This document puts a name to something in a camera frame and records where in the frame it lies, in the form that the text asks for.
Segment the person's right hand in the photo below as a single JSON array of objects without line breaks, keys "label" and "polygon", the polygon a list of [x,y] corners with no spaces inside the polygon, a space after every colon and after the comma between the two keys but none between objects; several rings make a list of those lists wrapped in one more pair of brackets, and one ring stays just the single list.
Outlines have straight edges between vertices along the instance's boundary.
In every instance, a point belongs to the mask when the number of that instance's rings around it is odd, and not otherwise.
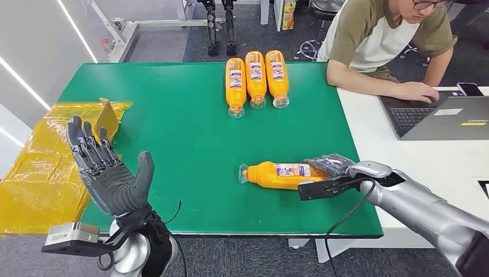
[{"label": "person's right hand", "polygon": [[396,85],[394,97],[402,100],[432,103],[439,100],[439,92],[433,87],[420,82],[407,82]]}]

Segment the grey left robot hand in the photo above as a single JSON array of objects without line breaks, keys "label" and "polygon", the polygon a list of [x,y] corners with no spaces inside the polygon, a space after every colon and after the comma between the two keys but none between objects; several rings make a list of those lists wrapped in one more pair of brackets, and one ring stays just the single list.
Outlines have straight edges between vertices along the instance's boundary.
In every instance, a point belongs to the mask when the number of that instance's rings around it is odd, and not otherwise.
[{"label": "grey left robot hand", "polygon": [[99,135],[101,143],[96,141],[90,122],[77,115],[67,123],[67,142],[93,202],[112,216],[150,210],[148,195],[155,170],[151,153],[139,154],[138,172],[134,175],[118,158],[104,127],[99,129]]}]

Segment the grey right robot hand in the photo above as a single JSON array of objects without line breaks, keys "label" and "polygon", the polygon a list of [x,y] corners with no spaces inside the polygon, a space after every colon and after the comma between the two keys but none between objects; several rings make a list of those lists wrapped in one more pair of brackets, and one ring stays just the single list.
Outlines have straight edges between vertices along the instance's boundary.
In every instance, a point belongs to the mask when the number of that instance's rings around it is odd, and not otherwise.
[{"label": "grey right robot hand", "polygon": [[327,173],[331,177],[344,175],[348,167],[355,164],[353,160],[335,153],[305,159],[304,162]]}]

